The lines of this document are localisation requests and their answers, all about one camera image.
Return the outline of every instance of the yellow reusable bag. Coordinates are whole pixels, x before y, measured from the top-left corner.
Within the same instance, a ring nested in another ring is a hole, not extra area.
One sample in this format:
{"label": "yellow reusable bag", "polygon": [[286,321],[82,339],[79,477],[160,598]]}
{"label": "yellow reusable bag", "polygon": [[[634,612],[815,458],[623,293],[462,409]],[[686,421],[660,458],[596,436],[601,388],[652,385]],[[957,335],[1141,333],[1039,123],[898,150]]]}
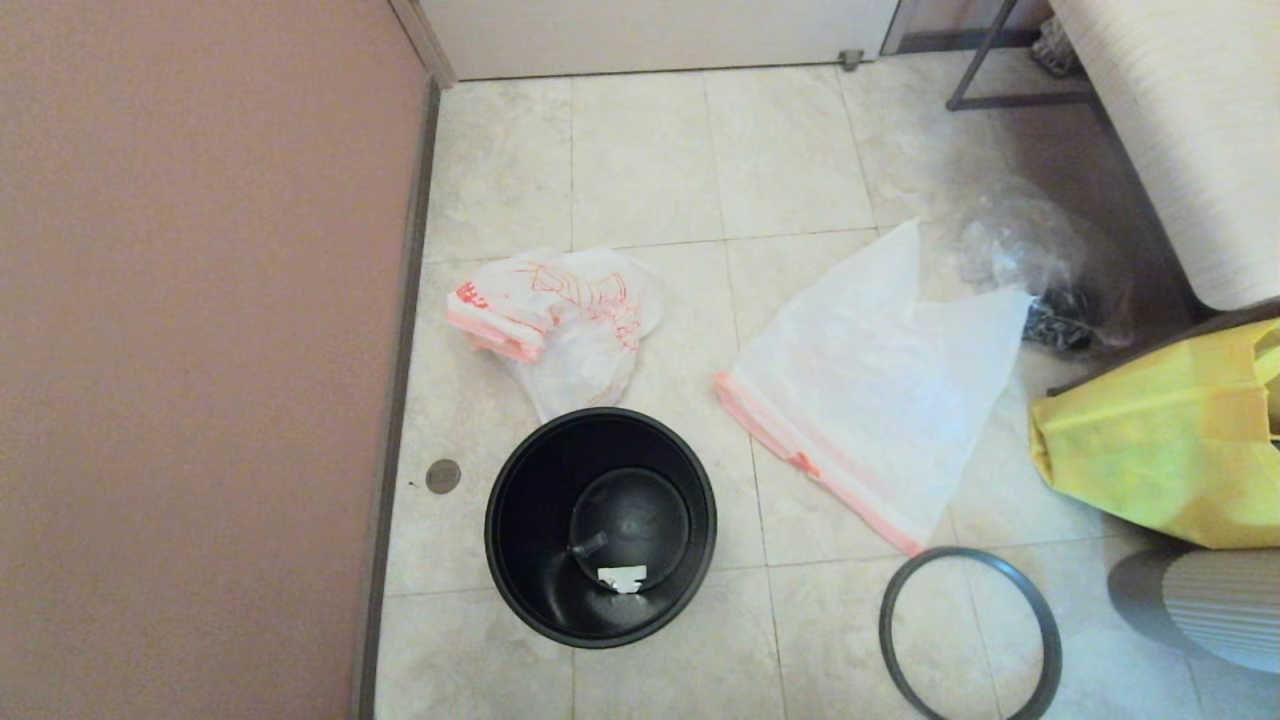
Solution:
{"label": "yellow reusable bag", "polygon": [[1053,489],[1211,548],[1280,546],[1280,319],[1185,340],[1032,407]]}

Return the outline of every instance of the door frame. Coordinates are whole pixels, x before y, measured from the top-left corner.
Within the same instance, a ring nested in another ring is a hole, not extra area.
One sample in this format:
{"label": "door frame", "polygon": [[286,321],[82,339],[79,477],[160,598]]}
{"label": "door frame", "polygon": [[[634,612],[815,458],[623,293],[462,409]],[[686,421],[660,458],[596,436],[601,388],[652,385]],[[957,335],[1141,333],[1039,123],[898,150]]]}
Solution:
{"label": "door frame", "polygon": [[431,22],[426,19],[422,4],[419,0],[387,1],[390,4],[392,10],[396,12],[396,17],[399,18],[401,27],[404,28],[404,35],[408,36],[408,41],[413,45],[413,50],[417,53],[419,60],[422,61],[422,67],[435,78],[435,83],[444,90],[458,82],[458,76],[453,72],[453,65],[449,64],[449,59],[444,55],[440,38],[435,36],[435,31],[431,29]]}

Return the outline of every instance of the white door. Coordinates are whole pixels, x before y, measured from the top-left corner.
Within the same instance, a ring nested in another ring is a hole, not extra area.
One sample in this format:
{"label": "white door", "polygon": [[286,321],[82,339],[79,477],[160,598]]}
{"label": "white door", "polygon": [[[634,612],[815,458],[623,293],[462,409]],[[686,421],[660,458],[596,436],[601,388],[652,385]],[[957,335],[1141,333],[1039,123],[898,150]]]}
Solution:
{"label": "white door", "polygon": [[420,0],[458,79],[879,55],[897,0]]}

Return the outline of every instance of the crumpled plastic bag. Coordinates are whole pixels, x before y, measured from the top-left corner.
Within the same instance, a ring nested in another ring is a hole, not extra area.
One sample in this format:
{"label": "crumpled plastic bag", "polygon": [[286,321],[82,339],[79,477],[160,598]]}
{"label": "crumpled plastic bag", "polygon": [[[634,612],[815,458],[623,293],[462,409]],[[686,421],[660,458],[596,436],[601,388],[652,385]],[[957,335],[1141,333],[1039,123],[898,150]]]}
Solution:
{"label": "crumpled plastic bag", "polygon": [[913,220],[791,299],[716,377],[748,432],[910,555],[1009,383],[1030,302],[1016,288],[920,302],[919,266]]}
{"label": "crumpled plastic bag", "polygon": [[617,404],[662,318],[662,279],[612,250],[535,251],[489,263],[445,302],[449,323],[506,359],[547,421]]}
{"label": "crumpled plastic bag", "polygon": [[1097,225],[1021,178],[983,192],[966,215],[957,237],[964,279],[1036,296],[1023,340],[1059,352],[1133,342],[1133,273]]}

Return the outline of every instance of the white plastic bag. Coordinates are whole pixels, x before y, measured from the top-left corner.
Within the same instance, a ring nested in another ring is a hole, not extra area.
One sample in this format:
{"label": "white plastic bag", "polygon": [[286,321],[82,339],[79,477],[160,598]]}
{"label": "white plastic bag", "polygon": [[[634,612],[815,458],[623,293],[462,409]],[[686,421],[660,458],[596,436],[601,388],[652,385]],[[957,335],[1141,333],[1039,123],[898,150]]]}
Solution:
{"label": "white plastic bag", "polygon": [[472,345],[507,359],[547,421],[622,397],[662,318],[662,281],[612,250],[525,252],[480,268],[447,306]]}
{"label": "white plastic bag", "polygon": [[1030,302],[918,302],[919,266],[913,220],[791,299],[716,377],[739,423],[910,555],[1009,382]]}

